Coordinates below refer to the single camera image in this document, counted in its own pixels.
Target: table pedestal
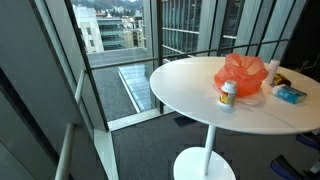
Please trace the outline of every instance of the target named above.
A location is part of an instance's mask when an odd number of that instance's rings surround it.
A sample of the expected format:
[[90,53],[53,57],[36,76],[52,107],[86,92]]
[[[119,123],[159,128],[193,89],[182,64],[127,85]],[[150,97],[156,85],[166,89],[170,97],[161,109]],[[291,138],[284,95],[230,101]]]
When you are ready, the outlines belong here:
[[178,155],[173,167],[175,180],[236,179],[229,164],[212,151],[214,136],[215,127],[209,125],[205,148],[188,148]]

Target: white round table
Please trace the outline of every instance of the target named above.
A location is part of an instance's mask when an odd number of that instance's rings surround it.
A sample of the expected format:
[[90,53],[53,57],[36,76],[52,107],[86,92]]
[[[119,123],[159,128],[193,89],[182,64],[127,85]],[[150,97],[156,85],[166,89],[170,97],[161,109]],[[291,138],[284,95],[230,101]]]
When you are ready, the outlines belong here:
[[209,125],[206,145],[181,152],[174,164],[178,179],[235,179],[228,163],[212,151],[216,127],[232,131],[279,135],[308,132],[320,128],[320,85],[297,72],[279,68],[292,87],[307,93],[300,104],[289,104],[271,94],[272,87],[245,98],[236,98],[234,108],[219,106],[214,75],[224,65],[224,57],[195,57],[167,63],[156,69],[150,86],[167,106]]

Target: orange plastic bag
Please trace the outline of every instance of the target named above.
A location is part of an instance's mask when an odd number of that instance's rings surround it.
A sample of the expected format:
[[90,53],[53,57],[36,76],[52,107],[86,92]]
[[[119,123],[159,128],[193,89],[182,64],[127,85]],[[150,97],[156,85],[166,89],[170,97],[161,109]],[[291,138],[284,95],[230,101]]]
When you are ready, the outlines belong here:
[[226,80],[237,82],[236,96],[241,97],[256,93],[267,75],[261,58],[232,53],[227,55],[226,63],[214,76],[214,81],[219,91]]

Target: table base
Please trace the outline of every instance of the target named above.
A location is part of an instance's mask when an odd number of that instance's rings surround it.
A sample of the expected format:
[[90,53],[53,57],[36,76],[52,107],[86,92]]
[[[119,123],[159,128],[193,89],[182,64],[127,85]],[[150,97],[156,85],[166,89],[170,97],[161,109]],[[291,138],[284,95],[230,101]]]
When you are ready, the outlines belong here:
[[194,179],[214,179],[214,180],[235,180],[235,175],[229,164],[217,153],[211,153],[206,176],[201,175],[205,148],[192,147],[182,151],[173,167],[175,180],[194,180]]

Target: table top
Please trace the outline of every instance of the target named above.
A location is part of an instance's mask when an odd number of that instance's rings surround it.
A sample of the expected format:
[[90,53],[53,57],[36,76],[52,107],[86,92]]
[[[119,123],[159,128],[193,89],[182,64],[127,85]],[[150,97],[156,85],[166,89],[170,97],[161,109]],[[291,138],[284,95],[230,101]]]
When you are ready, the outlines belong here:
[[320,84],[282,67],[277,72],[291,81],[291,87],[308,94],[304,102],[287,103],[273,96],[272,87],[262,83],[256,94],[236,98],[234,108],[221,107],[213,77],[224,63],[224,57],[173,61],[153,72],[150,86],[153,93],[173,110],[223,129],[276,135],[320,128]]

